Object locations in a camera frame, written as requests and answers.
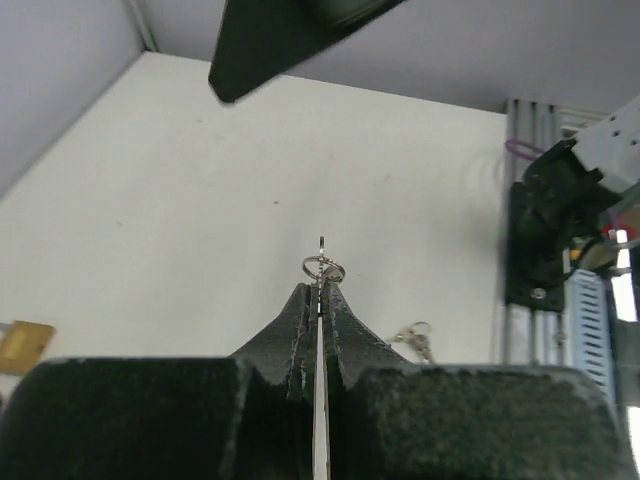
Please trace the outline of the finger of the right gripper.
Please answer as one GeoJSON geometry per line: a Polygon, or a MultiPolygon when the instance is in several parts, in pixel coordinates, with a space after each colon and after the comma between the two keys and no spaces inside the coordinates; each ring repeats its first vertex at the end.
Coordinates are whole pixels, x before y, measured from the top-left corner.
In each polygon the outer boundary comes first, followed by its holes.
{"type": "Polygon", "coordinates": [[[208,83],[233,104],[399,6],[388,0],[232,0],[224,6],[208,83]]]}

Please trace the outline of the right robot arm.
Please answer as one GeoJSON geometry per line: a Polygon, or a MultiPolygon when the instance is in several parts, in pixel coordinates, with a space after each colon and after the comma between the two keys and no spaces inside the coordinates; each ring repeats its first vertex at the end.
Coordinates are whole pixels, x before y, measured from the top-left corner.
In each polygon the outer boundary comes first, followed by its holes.
{"type": "MultiPolygon", "coordinates": [[[[395,1],[228,1],[208,83],[232,104],[397,7],[395,1]]],[[[574,237],[604,239],[639,200],[639,102],[532,157],[509,192],[506,281],[564,284],[563,252],[574,237]]]]}

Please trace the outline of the medium brass padlock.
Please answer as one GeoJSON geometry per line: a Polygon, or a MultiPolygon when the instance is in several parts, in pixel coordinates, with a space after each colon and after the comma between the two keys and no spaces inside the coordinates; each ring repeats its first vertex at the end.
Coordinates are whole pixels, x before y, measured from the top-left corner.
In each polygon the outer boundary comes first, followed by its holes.
{"type": "Polygon", "coordinates": [[[13,321],[1,324],[1,373],[24,376],[40,361],[56,329],[47,324],[13,321]]]}

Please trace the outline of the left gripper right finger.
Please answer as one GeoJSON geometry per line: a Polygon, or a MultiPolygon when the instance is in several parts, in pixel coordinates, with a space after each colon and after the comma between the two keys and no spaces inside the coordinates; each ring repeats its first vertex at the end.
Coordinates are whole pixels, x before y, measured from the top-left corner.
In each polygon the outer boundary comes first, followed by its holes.
{"type": "Polygon", "coordinates": [[[626,479],[630,446],[584,373],[424,365],[322,292],[334,479],[626,479]]]}

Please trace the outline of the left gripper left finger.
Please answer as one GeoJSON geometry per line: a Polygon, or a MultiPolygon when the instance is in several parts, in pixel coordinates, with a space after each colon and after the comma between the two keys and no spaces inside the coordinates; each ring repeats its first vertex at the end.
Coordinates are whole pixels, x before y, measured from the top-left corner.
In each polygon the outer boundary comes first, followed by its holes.
{"type": "Polygon", "coordinates": [[[76,357],[1,415],[5,479],[309,479],[318,291],[227,357],[76,357]]]}

